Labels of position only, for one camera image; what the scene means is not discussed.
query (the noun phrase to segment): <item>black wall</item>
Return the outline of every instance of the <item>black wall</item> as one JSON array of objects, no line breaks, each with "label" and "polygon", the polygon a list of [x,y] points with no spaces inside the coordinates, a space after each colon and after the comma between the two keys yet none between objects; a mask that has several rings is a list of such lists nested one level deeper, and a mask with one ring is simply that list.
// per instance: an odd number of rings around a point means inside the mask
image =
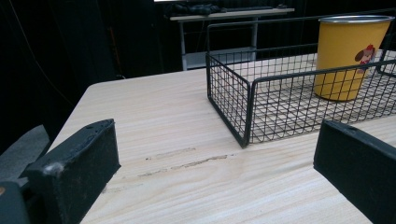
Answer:
[{"label": "black wall", "polygon": [[43,124],[52,141],[84,91],[116,79],[96,1],[0,2],[0,153]]},{"label": "black wall", "polygon": [[161,74],[155,6],[149,0],[99,0],[117,71],[124,77]]}]

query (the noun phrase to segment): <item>scratch mark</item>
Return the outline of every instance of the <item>scratch mark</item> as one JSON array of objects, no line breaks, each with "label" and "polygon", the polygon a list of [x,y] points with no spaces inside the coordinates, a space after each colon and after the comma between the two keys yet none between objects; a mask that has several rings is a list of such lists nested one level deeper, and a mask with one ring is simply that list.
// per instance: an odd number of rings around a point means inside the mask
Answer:
[{"label": "scratch mark", "polygon": [[165,153],[157,154],[153,158],[147,157],[146,161],[151,161],[152,159],[160,160],[160,159],[164,159],[164,158],[169,158],[169,157],[176,156],[178,154],[182,154],[182,153],[190,152],[190,151],[194,151],[194,150],[196,150],[195,147],[188,147],[188,148],[183,148],[183,149],[175,150],[175,151],[171,151],[171,152],[165,152]]},{"label": "scratch mark", "polygon": [[167,172],[168,170],[167,169],[161,169],[161,170],[158,170],[158,171],[153,171],[153,172],[147,172],[147,173],[145,173],[145,174],[142,174],[142,175],[138,175],[138,176],[150,176],[150,175],[156,175],[156,174],[158,174],[158,173],[163,173],[163,172]]},{"label": "scratch mark", "polygon": [[124,190],[127,190],[127,189],[134,189],[134,188],[142,186],[142,185],[143,184],[136,184],[136,185],[122,186],[122,187],[112,188],[112,189],[104,188],[102,190],[102,194],[117,193],[117,192],[121,192],[121,191],[124,191]]},{"label": "scratch mark", "polygon": [[208,158],[208,159],[203,160],[203,161],[194,161],[194,162],[190,162],[190,163],[187,163],[187,164],[184,164],[184,165],[180,165],[180,166],[173,166],[173,167],[171,167],[171,169],[172,170],[177,170],[177,169],[180,169],[180,168],[188,168],[188,167],[192,167],[192,166],[196,166],[196,165],[202,164],[202,163],[207,162],[207,161],[224,160],[224,159],[227,159],[227,155],[211,157],[211,158]]}]

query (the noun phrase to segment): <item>metal mesh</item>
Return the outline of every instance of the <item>metal mesh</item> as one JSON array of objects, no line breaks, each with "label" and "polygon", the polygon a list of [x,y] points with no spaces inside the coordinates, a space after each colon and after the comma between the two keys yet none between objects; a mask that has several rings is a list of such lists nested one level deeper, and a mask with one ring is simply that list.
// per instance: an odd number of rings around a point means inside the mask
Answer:
[{"label": "metal mesh", "polygon": [[[395,51],[377,53],[368,65],[316,71],[316,49],[305,45],[206,56],[208,98],[242,147],[317,131],[323,119],[353,123],[396,113]],[[355,76],[361,69],[367,72],[352,100],[327,100],[313,92],[317,75]]]}]

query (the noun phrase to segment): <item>cartoon character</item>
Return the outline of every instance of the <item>cartoon character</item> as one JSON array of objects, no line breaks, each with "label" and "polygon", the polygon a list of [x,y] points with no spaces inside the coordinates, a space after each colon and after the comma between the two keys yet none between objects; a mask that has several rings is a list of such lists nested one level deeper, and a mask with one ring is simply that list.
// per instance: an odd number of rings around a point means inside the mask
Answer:
[{"label": "cartoon character", "polygon": [[[366,49],[359,51],[355,56],[355,61],[361,61],[360,64],[367,64],[371,62],[375,57],[375,48],[373,45],[367,46]],[[364,73],[367,68],[358,69],[358,74]]]}]

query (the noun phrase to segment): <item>dark background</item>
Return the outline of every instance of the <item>dark background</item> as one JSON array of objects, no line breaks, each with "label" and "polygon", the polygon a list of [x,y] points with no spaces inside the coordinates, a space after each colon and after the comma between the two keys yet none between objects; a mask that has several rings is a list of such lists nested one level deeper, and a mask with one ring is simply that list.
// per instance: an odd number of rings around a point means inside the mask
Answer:
[{"label": "dark background", "polygon": [[[309,17],[396,7],[394,0],[222,0],[220,7],[285,4]],[[180,71],[178,24],[164,17],[170,4],[151,0],[1,0],[0,154],[39,124],[52,141],[92,84]],[[205,50],[208,23],[186,23],[187,51]],[[317,24],[263,26],[259,48],[316,41]],[[224,41],[224,36],[232,36]],[[249,42],[243,30],[213,35],[213,48]]]}]

